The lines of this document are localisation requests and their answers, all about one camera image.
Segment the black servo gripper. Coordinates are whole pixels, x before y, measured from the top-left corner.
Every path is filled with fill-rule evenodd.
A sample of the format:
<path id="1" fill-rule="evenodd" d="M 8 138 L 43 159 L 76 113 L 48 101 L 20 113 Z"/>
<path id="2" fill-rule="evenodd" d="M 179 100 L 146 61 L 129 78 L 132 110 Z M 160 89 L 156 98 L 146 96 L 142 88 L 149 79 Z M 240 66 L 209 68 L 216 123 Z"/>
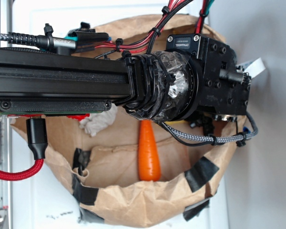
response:
<path id="1" fill-rule="evenodd" d="M 236 54 L 229 45 L 202 34 L 176 34 L 167 39 L 166 50 L 186 58 L 191 75 L 190 93 L 185 108 L 174 120 L 195 112 L 217 116 L 245 115 L 251 77 L 236 67 Z"/>

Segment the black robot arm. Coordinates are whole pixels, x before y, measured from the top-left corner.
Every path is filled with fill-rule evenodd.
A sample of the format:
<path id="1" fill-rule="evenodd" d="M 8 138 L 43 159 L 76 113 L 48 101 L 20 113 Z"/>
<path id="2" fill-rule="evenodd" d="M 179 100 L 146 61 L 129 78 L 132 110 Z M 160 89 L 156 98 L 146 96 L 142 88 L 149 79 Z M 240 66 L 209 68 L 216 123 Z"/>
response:
<path id="1" fill-rule="evenodd" d="M 0 34 L 0 115 L 83 115 L 123 107 L 157 123 L 198 113 L 245 115 L 251 77 L 225 43 L 201 34 L 167 38 L 166 49 L 119 60 L 72 56 L 75 39 Z"/>

